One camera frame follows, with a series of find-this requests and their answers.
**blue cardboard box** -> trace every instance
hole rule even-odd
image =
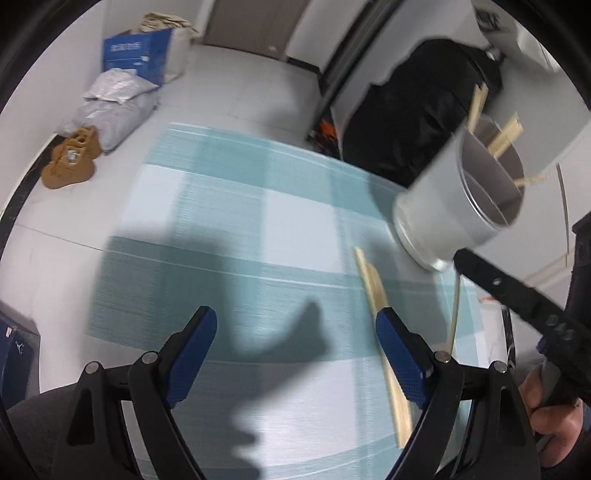
[[[138,76],[162,85],[171,33],[169,29],[107,38],[103,42],[103,71],[132,69]]]

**white plastic bag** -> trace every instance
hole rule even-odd
[[[122,69],[110,69],[101,73],[84,94],[87,100],[106,100],[125,103],[146,92],[156,90],[158,85]]]
[[[101,149],[109,152],[148,118],[159,100],[159,92],[142,93],[123,104],[90,100],[76,110],[74,118],[62,125],[58,133],[68,137],[80,127],[95,127]]]
[[[547,72],[562,70],[548,50],[492,0],[472,0],[472,5],[482,34],[510,59]]]

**teal checkered tablecloth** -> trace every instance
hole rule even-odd
[[[87,333],[157,350],[200,305],[216,310],[206,363],[173,411],[208,478],[386,477],[400,450],[353,248],[432,348],[447,341],[454,280],[422,270],[391,233],[400,191],[273,141],[180,124],[162,134],[105,252]],[[476,293],[462,288],[454,355],[479,365]]]

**metal screw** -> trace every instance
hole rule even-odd
[[[85,366],[84,371],[87,374],[93,374],[98,369],[99,369],[99,363],[98,362],[90,362],[88,365]]]
[[[497,360],[492,364],[495,367],[495,370],[498,371],[500,374],[504,374],[507,371],[507,365],[500,360]]]
[[[549,326],[549,327],[553,327],[557,323],[558,323],[558,315],[556,315],[555,313],[553,313],[552,315],[550,315],[548,317],[548,320],[546,320],[546,325]]]
[[[441,362],[442,364],[448,363],[451,359],[452,356],[443,350],[438,350],[437,352],[435,352],[435,360]]]
[[[142,355],[142,362],[146,365],[153,364],[158,359],[156,352],[146,352]]]

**black backpack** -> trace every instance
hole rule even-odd
[[[371,85],[343,137],[343,159],[408,187],[465,120],[474,85],[502,89],[499,63],[448,38],[423,41],[384,85]]]

